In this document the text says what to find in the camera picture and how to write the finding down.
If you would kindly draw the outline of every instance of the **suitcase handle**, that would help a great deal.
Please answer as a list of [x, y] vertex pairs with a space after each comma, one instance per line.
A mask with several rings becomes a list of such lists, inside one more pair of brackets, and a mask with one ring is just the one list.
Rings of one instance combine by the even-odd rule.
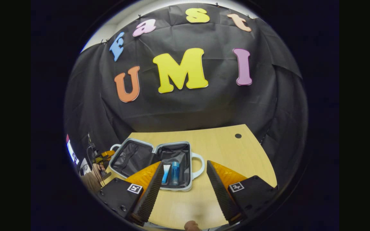
[[120, 144], [114, 144], [109, 150], [112, 151], [115, 147], [120, 147], [121, 145]]
[[201, 173], [204, 172], [204, 169], [205, 169], [205, 161], [204, 161], [204, 158], [201, 156], [201, 155], [198, 155], [196, 153], [192, 153], [192, 157], [191, 158], [198, 158], [201, 162], [202, 162], [202, 167], [200, 170], [192, 173], [192, 180], [197, 178]]

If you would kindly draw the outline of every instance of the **person's finger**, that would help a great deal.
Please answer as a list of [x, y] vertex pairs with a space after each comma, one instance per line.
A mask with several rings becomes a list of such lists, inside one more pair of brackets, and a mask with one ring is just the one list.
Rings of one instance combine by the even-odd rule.
[[201, 231], [195, 221], [186, 222], [184, 225], [185, 231]]

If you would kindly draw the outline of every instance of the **orange letter u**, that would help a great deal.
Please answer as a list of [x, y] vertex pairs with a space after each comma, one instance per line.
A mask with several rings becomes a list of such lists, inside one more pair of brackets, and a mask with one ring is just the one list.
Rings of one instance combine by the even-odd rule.
[[138, 70], [139, 66], [132, 67], [128, 70], [128, 74], [131, 76], [132, 82], [132, 92], [127, 93], [125, 91], [124, 78], [125, 73], [120, 73], [114, 78], [116, 83], [116, 91], [118, 92], [118, 97], [122, 102], [134, 101], [139, 95], [139, 80], [138, 80]]

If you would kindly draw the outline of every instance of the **blue tube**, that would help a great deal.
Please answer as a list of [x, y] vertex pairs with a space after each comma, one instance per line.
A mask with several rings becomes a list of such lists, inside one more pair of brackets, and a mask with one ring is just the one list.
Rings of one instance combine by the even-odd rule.
[[163, 165], [163, 178], [162, 178], [162, 184], [165, 184], [166, 183], [166, 178], [168, 177], [168, 173], [169, 173], [169, 168], [171, 166], [169, 164], [164, 164]]
[[172, 182], [171, 185], [179, 184], [179, 162], [172, 162]]

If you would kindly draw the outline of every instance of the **open suitcase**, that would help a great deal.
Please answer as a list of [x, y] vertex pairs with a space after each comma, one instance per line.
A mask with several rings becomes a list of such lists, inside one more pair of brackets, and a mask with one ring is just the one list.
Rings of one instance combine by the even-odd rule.
[[[202, 167], [197, 172], [192, 172], [192, 158], [198, 158]], [[160, 189], [172, 191], [189, 191], [192, 188], [192, 180], [198, 177], [205, 169], [204, 158], [191, 151], [189, 142], [164, 143], [155, 148], [150, 143], [137, 139], [126, 139], [117, 149], [109, 166], [123, 178], [127, 178], [139, 170], [148, 167], [158, 161], [163, 164], [179, 162], [179, 184], [172, 185], [172, 167], [169, 170], [166, 183], [162, 183]]]

